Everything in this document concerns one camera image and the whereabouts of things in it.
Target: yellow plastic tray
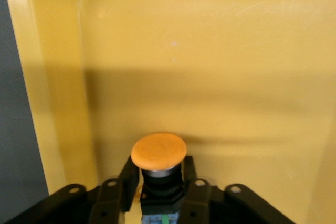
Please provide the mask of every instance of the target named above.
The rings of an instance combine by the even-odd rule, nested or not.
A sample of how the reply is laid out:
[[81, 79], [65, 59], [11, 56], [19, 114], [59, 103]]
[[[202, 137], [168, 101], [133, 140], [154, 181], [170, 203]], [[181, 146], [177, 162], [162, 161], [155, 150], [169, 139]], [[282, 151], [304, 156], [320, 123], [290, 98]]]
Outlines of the yellow plastic tray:
[[336, 0], [8, 1], [50, 193], [172, 132], [220, 188], [336, 223]]

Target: black mount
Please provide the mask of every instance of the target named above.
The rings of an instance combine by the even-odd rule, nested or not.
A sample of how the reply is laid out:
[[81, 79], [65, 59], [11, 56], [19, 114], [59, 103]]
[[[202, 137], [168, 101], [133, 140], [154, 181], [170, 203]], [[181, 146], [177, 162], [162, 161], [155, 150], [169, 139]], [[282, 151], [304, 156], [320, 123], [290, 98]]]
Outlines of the black mount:
[[[148, 199], [141, 202], [142, 208], [149, 212], [154, 205], [181, 209], [178, 224], [294, 224], [245, 185], [229, 185], [222, 191], [198, 179], [191, 156], [182, 165], [179, 198], [170, 203]], [[67, 185], [6, 224], [124, 223], [123, 213], [130, 210], [138, 183], [139, 169], [129, 158], [118, 178], [91, 191], [83, 185]]]

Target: scratch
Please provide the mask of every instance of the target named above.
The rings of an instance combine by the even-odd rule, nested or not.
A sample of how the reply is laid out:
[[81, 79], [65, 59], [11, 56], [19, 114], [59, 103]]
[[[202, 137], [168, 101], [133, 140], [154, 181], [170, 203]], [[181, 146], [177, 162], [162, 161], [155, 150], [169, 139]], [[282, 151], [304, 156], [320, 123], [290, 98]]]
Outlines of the scratch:
[[270, 10], [270, 9], [266, 8], [263, 12], [263, 15], [268, 14], [268, 13], [274, 14], [274, 13], [277, 13], [277, 11], [276, 10]]
[[236, 13], [236, 16], [241, 17], [241, 14], [242, 14], [242, 13], [244, 13], [244, 12], [246, 12], [247, 10], [250, 10], [250, 9], [252, 9], [252, 8], [258, 6], [258, 5], [261, 5], [261, 4], [263, 4], [263, 3], [264, 3], [264, 2], [259, 2], [259, 3], [256, 3], [256, 4], [254, 4], [254, 5], [251, 5], [251, 6], [249, 6], [249, 7], [246, 7], [245, 9], [240, 10], [239, 12], [237, 12], [237, 13]]

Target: dark background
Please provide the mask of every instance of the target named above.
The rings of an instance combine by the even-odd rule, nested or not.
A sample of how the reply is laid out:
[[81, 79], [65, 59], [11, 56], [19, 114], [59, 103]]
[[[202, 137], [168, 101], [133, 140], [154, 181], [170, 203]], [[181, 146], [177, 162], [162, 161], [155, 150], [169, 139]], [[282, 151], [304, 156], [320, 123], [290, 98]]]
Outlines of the dark background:
[[0, 223], [48, 195], [7, 0], [0, 0]]

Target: orange button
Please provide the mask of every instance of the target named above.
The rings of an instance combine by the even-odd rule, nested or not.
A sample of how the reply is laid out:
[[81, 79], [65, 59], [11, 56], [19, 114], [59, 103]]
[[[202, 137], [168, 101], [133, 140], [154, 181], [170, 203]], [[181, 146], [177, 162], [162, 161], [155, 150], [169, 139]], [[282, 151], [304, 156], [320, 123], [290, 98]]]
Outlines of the orange button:
[[184, 141], [171, 133], [155, 133], [143, 137], [133, 146], [133, 163], [144, 170], [167, 170], [178, 165], [185, 157]]

